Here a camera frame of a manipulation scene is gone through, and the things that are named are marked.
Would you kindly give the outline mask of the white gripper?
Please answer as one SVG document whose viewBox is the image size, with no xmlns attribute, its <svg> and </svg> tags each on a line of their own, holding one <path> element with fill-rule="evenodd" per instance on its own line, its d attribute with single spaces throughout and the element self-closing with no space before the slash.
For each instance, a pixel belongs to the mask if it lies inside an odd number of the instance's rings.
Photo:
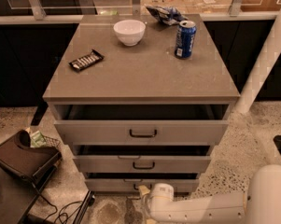
<svg viewBox="0 0 281 224">
<path fill-rule="evenodd" d="M 170 220 L 170 203 L 174 200 L 174 188 L 168 184 L 158 183 L 152 190 L 147 186 L 138 187 L 140 197 L 145 196 L 146 224 L 157 224 L 155 220 Z"/>
</svg>

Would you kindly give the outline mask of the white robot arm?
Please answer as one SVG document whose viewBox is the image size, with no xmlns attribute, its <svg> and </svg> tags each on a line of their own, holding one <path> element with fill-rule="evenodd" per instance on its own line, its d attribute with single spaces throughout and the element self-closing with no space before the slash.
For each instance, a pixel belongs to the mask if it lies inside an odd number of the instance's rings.
<svg viewBox="0 0 281 224">
<path fill-rule="evenodd" d="M 248 191 L 176 201 L 165 183 L 138 190 L 147 224 L 281 224 L 281 165 L 260 168 Z"/>
</svg>

